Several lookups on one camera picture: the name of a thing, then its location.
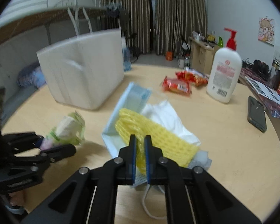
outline metal screw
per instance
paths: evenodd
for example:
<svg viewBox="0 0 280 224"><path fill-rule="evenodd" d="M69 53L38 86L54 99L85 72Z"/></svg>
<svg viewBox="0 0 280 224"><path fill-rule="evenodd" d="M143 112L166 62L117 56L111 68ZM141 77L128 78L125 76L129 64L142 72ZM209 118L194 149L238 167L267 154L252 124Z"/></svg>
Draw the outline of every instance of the metal screw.
<svg viewBox="0 0 280 224"><path fill-rule="evenodd" d="M81 167L80 169L79 169L79 173L80 174L86 174L88 172L88 168L87 167Z"/></svg>
<svg viewBox="0 0 280 224"><path fill-rule="evenodd" d="M162 156L162 157L159 158L159 162L160 163L167 163L168 162L168 158Z"/></svg>
<svg viewBox="0 0 280 224"><path fill-rule="evenodd" d="M195 173L202 173L203 172L203 168L200 167L200 166L194 167L193 170L194 170Z"/></svg>
<svg viewBox="0 0 280 224"><path fill-rule="evenodd" d="M38 167L32 166L32 167L30 168L30 170L33 171L33 172L36 172L36 171L38 170Z"/></svg>
<svg viewBox="0 0 280 224"><path fill-rule="evenodd" d="M122 159L121 157L116 157L116 158L114 158L114 162L115 162L116 164L120 164L120 163L123 162L123 159Z"/></svg>

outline red pump dispenser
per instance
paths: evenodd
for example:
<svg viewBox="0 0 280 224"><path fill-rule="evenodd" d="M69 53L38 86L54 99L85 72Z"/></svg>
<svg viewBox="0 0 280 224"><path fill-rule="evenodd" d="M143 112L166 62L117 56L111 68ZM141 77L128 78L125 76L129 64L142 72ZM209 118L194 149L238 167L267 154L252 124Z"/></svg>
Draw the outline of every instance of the red pump dispenser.
<svg viewBox="0 0 280 224"><path fill-rule="evenodd" d="M237 34L237 31L232 30L232 29L228 29L228 28L225 28L224 30L231 32L231 37L227 41L226 47L228 47L230 49L233 49L233 50L236 50L237 49L237 43L234 40L234 38L235 38L235 35Z"/></svg>

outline poster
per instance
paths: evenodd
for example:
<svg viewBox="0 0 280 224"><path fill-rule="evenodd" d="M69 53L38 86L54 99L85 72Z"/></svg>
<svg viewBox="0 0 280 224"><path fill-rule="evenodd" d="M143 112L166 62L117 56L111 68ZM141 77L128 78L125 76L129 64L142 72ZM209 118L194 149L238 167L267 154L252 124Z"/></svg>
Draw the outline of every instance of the poster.
<svg viewBox="0 0 280 224"><path fill-rule="evenodd" d="M245 77L245 78L260 95L280 105L280 96L274 89L271 89L265 86L264 84L262 84L261 82L255 81L250 77Z"/></svg>
<svg viewBox="0 0 280 224"><path fill-rule="evenodd" d="M271 45L275 44L275 20L259 18L258 40Z"/></svg>

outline mask ear loop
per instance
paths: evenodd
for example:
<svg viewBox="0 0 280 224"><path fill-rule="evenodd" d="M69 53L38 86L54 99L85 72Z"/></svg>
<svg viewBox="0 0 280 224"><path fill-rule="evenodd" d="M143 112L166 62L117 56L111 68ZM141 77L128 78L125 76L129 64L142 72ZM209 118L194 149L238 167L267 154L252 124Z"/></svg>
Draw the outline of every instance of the mask ear loop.
<svg viewBox="0 0 280 224"><path fill-rule="evenodd" d="M145 189L145 191L144 191L144 195L143 195L143 197L142 197L142 201L141 201L142 206L143 206L143 208L144 208L144 211L146 212L146 214L147 214L150 218L153 218L153 219L156 219L156 220L165 220L165 219L167 219L167 216L165 216L165 217L155 217L155 216L153 216L152 214L150 214L150 212L149 212L148 209L146 208L145 199L146 199L146 197L147 197L147 193L148 193L149 189L150 189L150 185L147 184L146 189Z"/></svg>
<svg viewBox="0 0 280 224"><path fill-rule="evenodd" d="M155 98L161 98L161 99L162 99L162 100L161 100L162 102L163 102L163 101L168 101L168 100L169 100L168 97L167 97L164 93L161 93L161 92L159 92L159 91L156 91L156 90L154 90L154 89L152 89L152 88L148 88L148 89L152 92L151 96L153 96L153 97L155 97ZM161 191L163 194L165 194L165 191L162 189L162 187L161 187L160 185L158 185L158 188L160 189L160 191ZM165 217L155 217L155 216L153 216L152 214L150 214L149 210L147 209L147 207L146 207L146 205L145 205L145 199L146 199L146 197L147 197L147 194L148 194L149 189L150 189L150 185L147 184L146 189L145 189L145 191L144 191L144 195L143 195L143 197L142 197L142 201L141 201L142 206L143 206L143 208L144 208L144 211L146 212L146 214L147 214L150 218L153 218L153 219L156 219L156 220L166 220L166 219L167 219L167 216L165 216Z"/></svg>

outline smartphone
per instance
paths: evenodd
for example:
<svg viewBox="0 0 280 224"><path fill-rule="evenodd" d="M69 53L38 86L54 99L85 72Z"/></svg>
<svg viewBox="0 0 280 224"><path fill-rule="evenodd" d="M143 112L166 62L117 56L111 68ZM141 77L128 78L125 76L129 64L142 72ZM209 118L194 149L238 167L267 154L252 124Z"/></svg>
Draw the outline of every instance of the smartphone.
<svg viewBox="0 0 280 224"><path fill-rule="evenodd" d="M265 109L262 103L251 96L248 98L248 121L261 132L266 132Z"/></svg>

